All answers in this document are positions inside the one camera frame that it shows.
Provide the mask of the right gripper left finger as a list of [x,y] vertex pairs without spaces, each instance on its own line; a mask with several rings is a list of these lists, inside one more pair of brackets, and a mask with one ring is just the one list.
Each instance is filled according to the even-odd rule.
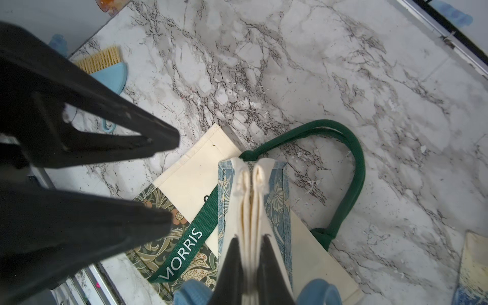
[[238,238],[234,237],[230,241],[217,285],[208,304],[241,304],[243,282],[240,245]]

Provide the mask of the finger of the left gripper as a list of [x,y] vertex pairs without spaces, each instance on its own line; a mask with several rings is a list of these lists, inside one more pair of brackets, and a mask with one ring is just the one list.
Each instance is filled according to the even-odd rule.
[[[88,133],[63,120],[66,105],[132,131]],[[148,158],[179,146],[177,129],[100,84],[47,44],[1,24],[1,132],[15,137],[36,166],[70,166]]]
[[1,183],[1,303],[164,237],[172,215],[142,203]]

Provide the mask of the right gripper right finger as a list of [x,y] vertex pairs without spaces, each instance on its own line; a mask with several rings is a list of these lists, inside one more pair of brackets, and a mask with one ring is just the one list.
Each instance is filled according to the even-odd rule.
[[262,238],[259,267],[257,269],[257,291],[260,305],[295,304],[286,286],[268,235]]

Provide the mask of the cream bag blue floral pattern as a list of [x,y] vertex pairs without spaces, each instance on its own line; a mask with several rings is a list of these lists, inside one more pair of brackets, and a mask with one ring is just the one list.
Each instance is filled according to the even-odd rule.
[[[291,212],[285,203],[288,187],[284,167],[284,163],[269,158],[257,162],[232,158],[219,163],[215,213],[219,233],[218,277],[230,241],[237,237],[244,272],[241,304],[259,304],[257,269],[262,238],[268,235],[295,304],[341,304],[338,289],[318,278],[310,280],[294,297]],[[198,280],[186,280],[175,293],[174,304],[208,304],[214,289]]]

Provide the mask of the cream bag green handles floral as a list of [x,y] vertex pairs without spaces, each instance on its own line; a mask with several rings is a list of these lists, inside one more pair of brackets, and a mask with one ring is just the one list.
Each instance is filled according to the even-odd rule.
[[353,180],[326,228],[309,230],[292,212],[286,163],[269,163],[269,192],[264,210],[295,295],[306,284],[323,279],[338,288],[343,304],[363,296],[358,285],[328,253],[340,226],[357,201],[365,181],[365,160],[358,139],[344,125],[331,120],[306,123],[263,144],[241,152],[223,129],[214,125],[165,173],[137,197],[150,208],[172,214],[169,234],[128,252],[128,258],[166,304],[184,282],[196,280],[208,288],[217,282],[227,206],[235,176],[231,162],[240,157],[254,166],[266,152],[311,136],[337,139],[355,160]]

